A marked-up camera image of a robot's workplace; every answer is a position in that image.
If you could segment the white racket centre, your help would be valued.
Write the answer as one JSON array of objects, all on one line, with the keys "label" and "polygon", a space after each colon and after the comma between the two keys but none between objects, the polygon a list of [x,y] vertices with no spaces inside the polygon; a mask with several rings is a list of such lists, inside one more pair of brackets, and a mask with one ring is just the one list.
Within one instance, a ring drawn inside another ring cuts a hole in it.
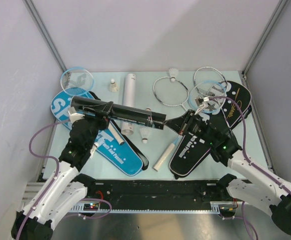
[{"label": "white racket centre", "polygon": [[152,85],[152,92],[159,103],[169,108],[179,108],[185,113],[189,110],[185,106],[190,91],[183,82],[172,77],[158,78]]}]

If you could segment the left aluminium frame post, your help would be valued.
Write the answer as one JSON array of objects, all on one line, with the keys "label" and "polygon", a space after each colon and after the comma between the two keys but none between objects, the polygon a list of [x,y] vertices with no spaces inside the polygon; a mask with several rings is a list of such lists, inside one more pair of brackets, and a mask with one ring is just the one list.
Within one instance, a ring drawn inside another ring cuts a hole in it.
[{"label": "left aluminium frame post", "polygon": [[57,49],[57,46],[55,45],[47,27],[44,23],[39,11],[37,10],[34,2],[32,0],[23,0],[22,1],[29,12],[33,22],[35,23],[38,31],[40,32],[43,40],[45,41],[48,49],[50,50],[53,58],[55,59],[58,67],[62,72],[65,72],[67,70],[67,67]]}]

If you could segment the white racket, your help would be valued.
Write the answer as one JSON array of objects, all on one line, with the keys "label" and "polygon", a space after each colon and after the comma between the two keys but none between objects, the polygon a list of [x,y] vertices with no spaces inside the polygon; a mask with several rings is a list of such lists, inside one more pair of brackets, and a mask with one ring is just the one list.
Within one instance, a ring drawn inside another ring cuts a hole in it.
[{"label": "white racket", "polygon": [[179,108],[185,113],[189,110],[185,106],[190,91],[183,82],[172,77],[158,78],[152,85],[152,92],[159,103],[169,108]]},{"label": "white racket", "polygon": [[194,72],[192,82],[195,91],[203,97],[225,96],[228,88],[225,76],[211,66],[198,68]]}]

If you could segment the white shuttlecock tube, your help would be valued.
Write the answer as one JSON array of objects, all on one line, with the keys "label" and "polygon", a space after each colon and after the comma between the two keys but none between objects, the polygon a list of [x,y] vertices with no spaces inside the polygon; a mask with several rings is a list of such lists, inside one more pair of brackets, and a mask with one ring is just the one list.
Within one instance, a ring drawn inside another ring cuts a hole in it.
[{"label": "white shuttlecock tube", "polygon": [[[136,75],[128,73],[125,77],[124,91],[123,91],[123,105],[127,107],[134,107],[136,91]],[[121,133],[125,136],[131,136],[134,133],[134,125],[128,122],[122,122]]]}]

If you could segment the light blue racket left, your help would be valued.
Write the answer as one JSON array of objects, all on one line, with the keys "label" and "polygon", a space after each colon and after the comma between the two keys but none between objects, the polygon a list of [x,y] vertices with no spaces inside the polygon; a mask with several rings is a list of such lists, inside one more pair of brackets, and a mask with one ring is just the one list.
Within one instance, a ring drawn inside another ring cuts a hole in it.
[{"label": "light blue racket left", "polygon": [[72,67],[64,71],[60,77],[60,85],[63,92],[69,95],[68,106],[65,108],[65,116],[69,116],[68,108],[73,96],[93,95],[92,89],[95,81],[93,75],[83,67]]}]

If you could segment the aluminium frame post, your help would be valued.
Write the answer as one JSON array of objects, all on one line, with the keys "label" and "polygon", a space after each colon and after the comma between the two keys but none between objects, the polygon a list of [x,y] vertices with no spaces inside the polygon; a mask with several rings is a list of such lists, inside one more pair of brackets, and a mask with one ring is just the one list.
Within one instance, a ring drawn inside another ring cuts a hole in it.
[{"label": "aluminium frame post", "polygon": [[44,23],[39,11],[37,10],[34,2],[32,0],[23,0],[22,1],[29,12],[33,22],[35,23],[38,31],[40,32],[43,40],[45,41],[48,49],[50,50],[53,58],[55,59],[58,67],[62,72],[65,72],[67,70],[67,67],[57,49],[57,46],[55,45],[47,27]]},{"label": "aluminium frame post", "polygon": [[286,7],[290,3],[290,0],[280,0],[276,5],[273,13],[269,21],[267,22],[259,40],[257,41],[256,46],[254,47],[250,57],[248,58],[246,64],[244,65],[243,70],[241,71],[243,76],[246,76],[249,70],[251,69],[253,63],[257,59],[259,53],[261,52],[263,46],[265,45],[266,41],[270,37],[272,31],[274,30],[275,26],[277,25],[280,17],[284,13]]}]

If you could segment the right aluminium frame post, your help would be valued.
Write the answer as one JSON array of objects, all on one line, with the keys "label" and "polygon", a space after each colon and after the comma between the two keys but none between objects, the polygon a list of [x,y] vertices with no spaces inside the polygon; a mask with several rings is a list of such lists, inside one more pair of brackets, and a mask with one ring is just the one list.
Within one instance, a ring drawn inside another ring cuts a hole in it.
[{"label": "right aluminium frame post", "polygon": [[273,13],[269,21],[267,22],[259,40],[257,41],[256,46],[254,47],[250,57],[248,58],[246,64],[244,65],[243,70],[241,71],[243,76],[246,76],[249,70],[251,69],[253,63],[257,59],[259,53],[261,52],[263,46],[265,45],[266,41],[270,37],[272,31],[274,30],[275,26],[277,25],[280,17],[284,13],[286,7],[290,3],[290,0],[280,0],[276,5]]}]

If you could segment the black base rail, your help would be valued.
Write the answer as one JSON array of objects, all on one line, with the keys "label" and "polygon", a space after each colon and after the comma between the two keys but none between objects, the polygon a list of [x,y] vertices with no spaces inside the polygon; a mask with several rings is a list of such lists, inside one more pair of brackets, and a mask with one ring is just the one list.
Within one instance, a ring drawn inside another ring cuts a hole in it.
[{"label": "black base rail", "polygon": [[97,180],[77,176],[70,184],[42,198],[38,209],[49,217],[63,213],[218,213],[225,202],[237,208],[241,198],[230,196],[218,180]]}]

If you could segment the blue racket cover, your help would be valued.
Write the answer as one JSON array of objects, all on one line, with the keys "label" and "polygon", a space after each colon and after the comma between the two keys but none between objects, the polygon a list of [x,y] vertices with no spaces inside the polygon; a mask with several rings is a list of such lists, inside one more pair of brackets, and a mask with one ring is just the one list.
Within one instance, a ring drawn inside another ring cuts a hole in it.
[{"label": "blue racket cover", "polygon": [[[58,121],[63,121],[64,128],[69,132],[72,128],[68,108],[72,96],[64,91],[59,92],[51,101],[50,109]],[[148,169],[149,161],[144,154],[124,135],[115,121],[109,123],[108,129],[100,131],[96,140],[104,139],[103,145],[96,150],[127,176],[135,176]]]}]

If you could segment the black shuttlecock tube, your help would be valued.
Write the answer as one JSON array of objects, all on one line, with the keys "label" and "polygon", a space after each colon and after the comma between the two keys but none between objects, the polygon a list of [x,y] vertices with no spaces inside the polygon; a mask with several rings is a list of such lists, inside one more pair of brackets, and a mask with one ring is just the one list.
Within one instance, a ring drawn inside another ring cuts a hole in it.
[{"label": "black shuttlecock tube", "polygon": [[[105,101],[90,99],[81,96],[74,96],[71,99],[70,106],[74,107],[77,112],[83,111],[81,108],[84,104],[95,103],[99,104]],[[127,122],[144,127],[162,130],[166,115],[163,113],[147,111],[139,108],[124,106],[113,103],[113,108],[110,112],[109,120]]]}]

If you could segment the black racket cover gold script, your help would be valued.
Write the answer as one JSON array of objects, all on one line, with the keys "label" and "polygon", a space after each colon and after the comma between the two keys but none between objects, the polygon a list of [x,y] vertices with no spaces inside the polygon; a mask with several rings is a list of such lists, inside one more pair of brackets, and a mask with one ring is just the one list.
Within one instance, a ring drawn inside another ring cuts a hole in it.
[{"label": "black racket cover gold script", "polygon": [[[250,91],[240,83],[228,80],[226,85],[226,96],[232,99],[240,107],[240,110],[246,119],[252,111],[252,96]],[[231,100],[225,100],[217,115],[223,117],[232,130],[242,121],[238,108]]]}]

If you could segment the light green table mat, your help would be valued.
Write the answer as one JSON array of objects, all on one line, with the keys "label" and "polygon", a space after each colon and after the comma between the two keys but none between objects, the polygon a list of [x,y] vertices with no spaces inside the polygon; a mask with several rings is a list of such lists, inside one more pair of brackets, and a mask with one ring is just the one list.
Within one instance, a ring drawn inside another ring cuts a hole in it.
[{"label": "light green table mat", "polygon": [[[126,72],[95,72],[93,77],[95,84],[93,92],[103,101],[113,101],[121,104],[123,101],[123,90]],[[153,95],[153,83],[160,77],[167,76],[165,71],[141,71],[136,72],[136,87],[134,106],[140,109],[151,108],[154,112],[163,113],[167,118],[175,118],[184,113],[182,108],[170,108],[160,104]],[[119,90],[117,92],[109,91],[111,79],[115,79]],[[246,151],[247,154],[260,165],[267,167],[268,163],[264,156],[262,145],[255,127],[253,115],[250,114],[246,120]],[[95,179],[117,179],[117,180],[174,180],[174,175],[170,172],[169,161],[166,160],[159,171],[153,169],[153,165],[159,159],[166,147],[173,142],[178,135],[172,130],[152,130],[150,132],[148,143],[141,142],[139,127],[135,126],[134,133],[129,139],[141,150],[147,157],[149,166],[145,171],[135,176],[127,176],[110,161],[99,153],[95,153],[91,159],[82,168],[82,173]],[[225,167],[220,162],[215,162],[211,156],[207,156],[187,177],[186,180],[217,180],[225,174],[230,173],[238,178],[242,175],[236,171]]]}]

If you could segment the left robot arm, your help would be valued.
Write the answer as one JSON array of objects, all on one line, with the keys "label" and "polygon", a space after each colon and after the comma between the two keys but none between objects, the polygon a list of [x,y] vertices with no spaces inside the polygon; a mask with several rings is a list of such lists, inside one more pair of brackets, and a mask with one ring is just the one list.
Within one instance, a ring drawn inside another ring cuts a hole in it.
[{"label": "left robot arm", "polygon": [[49,240],[58,223],[80,200],[92,199],[97,192],[92,177],[80,171],[101,145],[98,133],[106,130],[113,116],[114,103],[72,99],[69,139],[56,168],[32,198],[16,213],[11,229],[14,240]]}]

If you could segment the white racket right rear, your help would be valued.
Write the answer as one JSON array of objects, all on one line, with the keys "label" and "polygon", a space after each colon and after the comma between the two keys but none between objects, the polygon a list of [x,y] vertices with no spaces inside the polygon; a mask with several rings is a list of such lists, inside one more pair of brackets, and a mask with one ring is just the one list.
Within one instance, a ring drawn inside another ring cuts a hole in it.
[{"label": "white racket right rear", "polygon": [[225,76],[211,66],[198,68],[194,72],[192,82],[195,91],[203,97],[225,96],[228,88]]}]

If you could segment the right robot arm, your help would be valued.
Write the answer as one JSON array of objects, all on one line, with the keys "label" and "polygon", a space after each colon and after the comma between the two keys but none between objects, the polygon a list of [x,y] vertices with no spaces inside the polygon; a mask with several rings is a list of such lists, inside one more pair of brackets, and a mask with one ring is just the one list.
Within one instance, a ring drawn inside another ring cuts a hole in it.
[{"label": "right robot arm", "polygon": [[234,175],[222,177],[216,188],[217,196],[227,201],[231,197],[249,203],[269,215],[273,223],[291,235],[291,182],[275,175],[247,156],[230,128],[220,130],[209,120],[204,121],[193,110],[163,124],[178,134],[190,134],[203,140],[212,158],[244,176],[246,184]]}]

